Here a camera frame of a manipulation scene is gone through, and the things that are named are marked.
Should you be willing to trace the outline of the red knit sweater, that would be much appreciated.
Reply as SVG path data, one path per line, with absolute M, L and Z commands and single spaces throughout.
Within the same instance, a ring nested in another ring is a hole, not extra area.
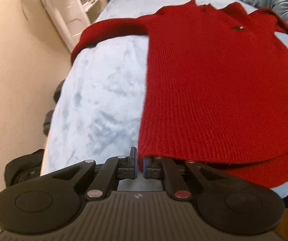
M 247 13 L 189 1 L 86 28 L 72 52 L 115 37 L 149 37 L 138 138 L 146 156 L 216 163 L 274 188 L 288 182 L 288 24 L 269 9 Z

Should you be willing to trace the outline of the light blue bed sheet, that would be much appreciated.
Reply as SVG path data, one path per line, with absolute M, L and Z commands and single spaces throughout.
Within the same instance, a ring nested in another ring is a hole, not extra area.
M 216 9 L 237 2 L 247 13 L 258 10 L 238 0 L 111 0 L 97 22 L 138 18 L 189 1 Z M 287 34 L 277 32 L 276 37 L 288 48 Z M 138 148 L 148 48 L 147 35 L 125 35 L 101 41 L 77 55 L 53 114 L 44 174 L 86 159 L 103 163 L 127 154 L 132 146 Z M 288 182 L 271 189 L 286 197 Z

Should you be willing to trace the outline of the black dumbbell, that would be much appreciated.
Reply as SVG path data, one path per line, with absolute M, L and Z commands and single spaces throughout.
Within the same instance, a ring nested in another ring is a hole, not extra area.
M 60 83 L 58 84 L 58 86 L 55 89 L 55 92 L 53 94 L 53 100 L 55 103 L 58 103 L 58 101 L 59 101 L 62 86 L 64 85 L 64 82 L 65 82 L 65 80 L 60 81 Z M 54 113 L 54 110 L 52 109 L 45 115 L 45 119 L 43 122 L 43 134 L 45 136 L 48 136 L 48 134 L 49 134 L 53 113 Z

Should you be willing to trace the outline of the white bookshelf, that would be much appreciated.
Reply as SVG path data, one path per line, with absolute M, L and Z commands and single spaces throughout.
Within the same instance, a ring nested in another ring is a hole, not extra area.
M 41 0 L 67 50 L 71 52 L 85 28 L 96 21 L 107 0 Z

